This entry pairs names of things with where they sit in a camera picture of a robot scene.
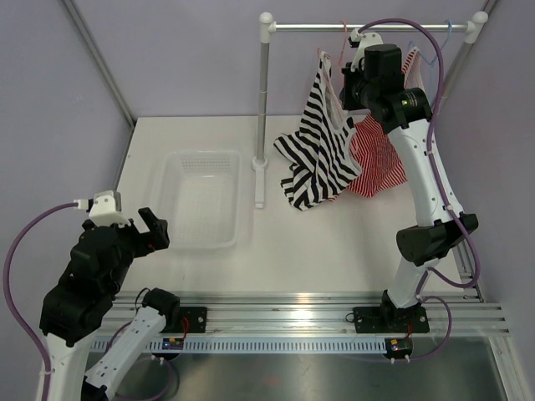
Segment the black white striped tank top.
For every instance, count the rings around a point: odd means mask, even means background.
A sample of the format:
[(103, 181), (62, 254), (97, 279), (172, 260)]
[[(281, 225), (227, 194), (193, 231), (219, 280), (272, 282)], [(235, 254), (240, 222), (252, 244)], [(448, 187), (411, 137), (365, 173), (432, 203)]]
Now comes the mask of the black white striped tank top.
[(330, 56), (322, 52), (298, 129), (274, 140), (289, 163), (290, 176), (280, 181), (288, 203), (307, 211), (335, 200), (362, 173), (351, 155), (354, 120), (342, 109), (332, 85)]

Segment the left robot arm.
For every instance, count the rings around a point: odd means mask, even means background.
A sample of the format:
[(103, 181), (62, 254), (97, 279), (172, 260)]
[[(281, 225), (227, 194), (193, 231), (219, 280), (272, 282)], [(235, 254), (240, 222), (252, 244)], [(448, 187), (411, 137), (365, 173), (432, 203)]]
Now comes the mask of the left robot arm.
[(154, 288), (125, 333), (91, 369), (85, 367), (90, 346), (134, 259), (171, 243), (167, 221), (148, 207), (138, 213), (146, 232), (119, 212), (105, 221), (90, 213), (66, 270), (43, 300), (39, 327), (50, 357), (43, 381), (47, 400), (111, 400), (150, 340), (180, 324), (179, 297)]

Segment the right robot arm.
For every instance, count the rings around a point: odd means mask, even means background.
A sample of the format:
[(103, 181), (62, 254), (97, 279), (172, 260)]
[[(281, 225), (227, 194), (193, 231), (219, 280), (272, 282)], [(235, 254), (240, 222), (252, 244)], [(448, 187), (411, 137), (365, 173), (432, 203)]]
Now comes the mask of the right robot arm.
[(346, 110), (368, 109), (394, 146), (415, 204), (415, 226), (396, 234), (401, 254), (395, 279), (378, 307), (355, 307), (359, 334), (429, 332), (421, 289), (450, 249), (478, 227), (451, 191), (435, 138), (425, 92), (405, 87), (402, 52), (391, 43), (361, 42), (343, 69)]

